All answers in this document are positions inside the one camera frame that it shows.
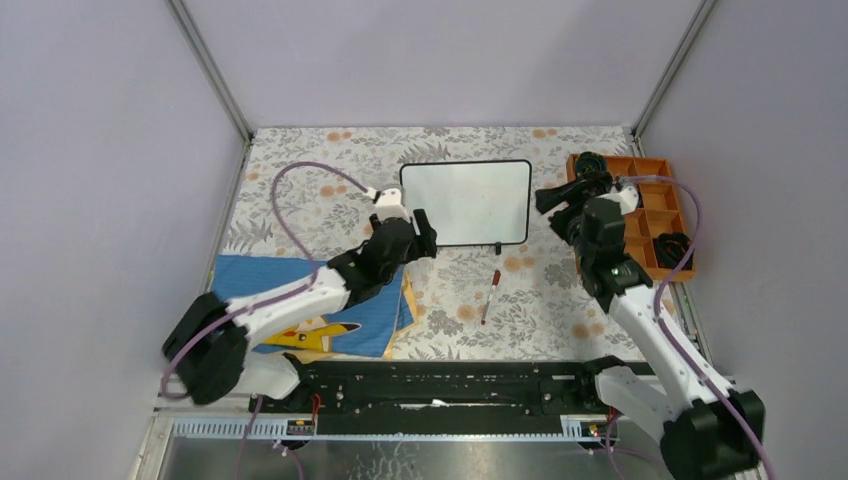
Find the small whiteboard black frame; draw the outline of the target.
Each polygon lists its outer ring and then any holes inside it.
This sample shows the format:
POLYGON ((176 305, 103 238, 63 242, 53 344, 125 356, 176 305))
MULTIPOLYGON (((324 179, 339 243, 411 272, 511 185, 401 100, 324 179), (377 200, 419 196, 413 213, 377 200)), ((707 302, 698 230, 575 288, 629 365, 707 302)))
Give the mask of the small whiteboard black frame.
POLYGON ((529 236, 527 160, 404 164, 399 180, 405 205, 425 211, 438 247, 520 245, 529 236))

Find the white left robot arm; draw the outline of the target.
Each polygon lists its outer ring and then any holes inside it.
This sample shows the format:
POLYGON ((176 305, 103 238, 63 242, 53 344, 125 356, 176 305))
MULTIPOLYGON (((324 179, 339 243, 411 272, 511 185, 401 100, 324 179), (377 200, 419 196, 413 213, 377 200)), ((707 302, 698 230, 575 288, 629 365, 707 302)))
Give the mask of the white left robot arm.
POLYGON ((372 225, 372 236, 359 247, 315 266, 300 280, 231 301, 213 291, 196 297, 161 347, 168 362, 161 395, 178 398, 168 388, 170 377, 177 376, 185 397, 203 406, 222 399, 243 379, 258 379, 259 395, 288 411, 304 407, 308 381, 286 373, 271 388, 260 366, 248 360, 253 349, 306 320, 371 300, 402 266, 437 254, 437 232, 422 209, 409 220, 374 218, 372 225))

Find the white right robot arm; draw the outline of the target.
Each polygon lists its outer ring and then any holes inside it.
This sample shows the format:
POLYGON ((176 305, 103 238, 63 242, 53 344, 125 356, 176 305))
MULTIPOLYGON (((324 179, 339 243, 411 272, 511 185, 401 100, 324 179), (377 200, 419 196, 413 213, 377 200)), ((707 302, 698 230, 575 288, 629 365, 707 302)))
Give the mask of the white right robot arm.
POLYGON ((721 479, 757 467, 773 478, 762 443, 762 400, 711 366, 664 307, 668 284, 654 285, 626 251, 625 217, 640 203, 641 181, 590 171, 535 193, 537 211, 573 247, 582 286, 630 336, 662 386, 655 389, 608 356, 586 364, 573 386, 575 402, 629 418, 657 442, 676 479, 721 479))

